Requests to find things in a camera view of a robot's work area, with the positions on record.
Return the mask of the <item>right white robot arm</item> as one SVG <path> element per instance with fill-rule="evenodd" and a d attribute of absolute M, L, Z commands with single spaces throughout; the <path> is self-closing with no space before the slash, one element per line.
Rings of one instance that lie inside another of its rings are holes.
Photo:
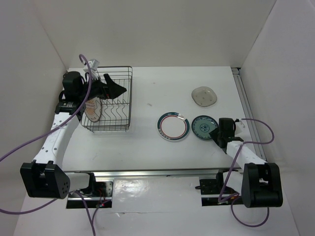
<path fill-rule="evenodd" d="M 280 169 L 276 163 L 267 162 L 251 151 L 244 141 L 235 136 L 236 123 L 243 119 L 220 118 L 219 126 L 210 136 L 223 152 L 232 158 L 232 164 L 221 177 L 215 180 L 220 192 L 218 202 L 224 203 L 238 193 L 247 208 L 281 207 L 283 192 Z"/>

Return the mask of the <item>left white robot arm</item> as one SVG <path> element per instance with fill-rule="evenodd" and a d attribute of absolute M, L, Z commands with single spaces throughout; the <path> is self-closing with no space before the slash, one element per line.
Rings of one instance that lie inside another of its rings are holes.
<path fill-rule="evenodd" d="M 83 80 L 77 71 L 63 75 L 63 91 L 55 109 L 54 123 L 43 147 L 32 162 L 23 163 L 20 174 L 27 194 L 33 198 L 64 199 L 71 191 L 80 190 L 86 196 L 97 191 L 95 176 L 91 173 L 66 174 L 62 170 L 65 151 L 79 125 L 88 100 L 115 99 L 127 89 L 115 83 L 108 74 L 105 80 Z"/>

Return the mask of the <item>blue patterned plate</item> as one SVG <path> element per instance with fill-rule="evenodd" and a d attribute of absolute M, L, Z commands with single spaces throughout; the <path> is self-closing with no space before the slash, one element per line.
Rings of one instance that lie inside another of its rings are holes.
<path fill-rule="evenodd" d="M 194 135 L 204 141 L 212 140 L 210 133 L 218 126 L 214 118 L 206 115 L 197 116 L 191 123 Z"/>

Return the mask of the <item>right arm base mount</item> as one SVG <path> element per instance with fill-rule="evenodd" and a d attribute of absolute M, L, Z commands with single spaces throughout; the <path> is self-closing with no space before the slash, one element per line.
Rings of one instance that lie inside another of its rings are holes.
<path fill-rule="evenodd" d="M 224 203 L 219 203 L 219 194 L 223 186 L 223 174 L 219 171 L 215 177 L 202 178 L 199 180 L 199 185 L 195 187 L 201 193 L 202 206 L 227 206 L 231 205 L 232 201 L 235 200 L 235 205 L 242 205 L 243 201 L 241 197 L 233 196 Z"/>

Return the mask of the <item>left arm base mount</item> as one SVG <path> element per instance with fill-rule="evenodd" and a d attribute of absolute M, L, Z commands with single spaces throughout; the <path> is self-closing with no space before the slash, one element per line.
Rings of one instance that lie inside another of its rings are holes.
<path fill-rule="evenodd" d="M 113 180 L 92 181 L 90 186 L 77 191 L 82 195 L 85 204 L 89 209 L 111 208 L 113 196 Z M 71 193 L 68 196 L 67 209 L 83 209 L 85 205 L 82 198 L 77 193 Z"/>

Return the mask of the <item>orange sunburst plate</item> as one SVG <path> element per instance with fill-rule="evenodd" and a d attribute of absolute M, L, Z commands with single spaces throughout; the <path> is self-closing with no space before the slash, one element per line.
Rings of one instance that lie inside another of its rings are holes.
<path fill-rule="evenodd" d="M 99 98 L 93 98 L 86 103 L 85 115 L 91 122 L 98 122 L 102 114 L 102 103 Z"/>

